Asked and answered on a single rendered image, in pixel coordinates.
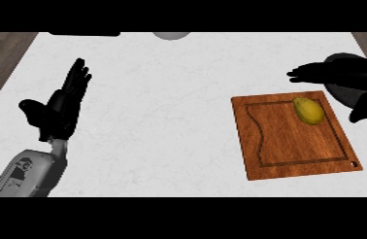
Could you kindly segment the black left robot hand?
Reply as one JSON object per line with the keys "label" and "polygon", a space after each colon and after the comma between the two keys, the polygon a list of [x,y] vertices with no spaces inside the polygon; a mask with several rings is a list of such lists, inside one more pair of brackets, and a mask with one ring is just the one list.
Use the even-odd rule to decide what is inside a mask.
{"label": "black left robot hand", "polygon": [[78,112],[92,74],[84,66],[84,60],[77,59],[70,70],[62,88],[58,89],[47,104],[25,99],[19,108],[27,115],[27,122],[39,128],[39,141],[53,139],[70,140],[78,124]]}

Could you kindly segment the brown wooden cutting board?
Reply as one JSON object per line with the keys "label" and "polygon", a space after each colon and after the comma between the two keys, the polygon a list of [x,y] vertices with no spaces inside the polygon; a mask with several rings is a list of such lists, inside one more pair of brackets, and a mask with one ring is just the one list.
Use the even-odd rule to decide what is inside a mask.
{"label": "brown wooden cutting board", "polygon": [[[320,124],[301,121],[292,106],[297,97],[320,104]],[[363,169],[323,91],[238,96],[232,102],[251,181]]]}

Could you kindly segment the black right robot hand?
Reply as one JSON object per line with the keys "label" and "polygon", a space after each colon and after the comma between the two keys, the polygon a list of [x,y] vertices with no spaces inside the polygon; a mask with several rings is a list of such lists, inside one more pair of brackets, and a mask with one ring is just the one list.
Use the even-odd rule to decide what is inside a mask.
{"label": "black right robot hand", "polygon": [[338,58],[332,62],[314,62],[288,72],[292,83],[336,85],[363,90],[354,105],[350,121],[367,119],[367,58]]}

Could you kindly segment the yellow lemon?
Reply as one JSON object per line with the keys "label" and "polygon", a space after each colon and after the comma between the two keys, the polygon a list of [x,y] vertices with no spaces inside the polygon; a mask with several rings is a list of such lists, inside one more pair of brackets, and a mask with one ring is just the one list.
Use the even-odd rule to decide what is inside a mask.
{"label": "yellow lemon", "polygon": [[316,101],[304,97],[295,97],[292,104],[297,115],[304,123],[317,125],[325,121],[325,110]]}

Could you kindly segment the grey rounded object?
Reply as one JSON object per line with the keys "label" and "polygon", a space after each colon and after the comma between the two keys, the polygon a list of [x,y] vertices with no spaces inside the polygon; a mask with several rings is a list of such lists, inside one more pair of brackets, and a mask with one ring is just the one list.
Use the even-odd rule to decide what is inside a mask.
{"label": "grey rounded object", "polygon": [[187,36],[187,32],[155,32],[154,35],[167,41],[174,41]]}

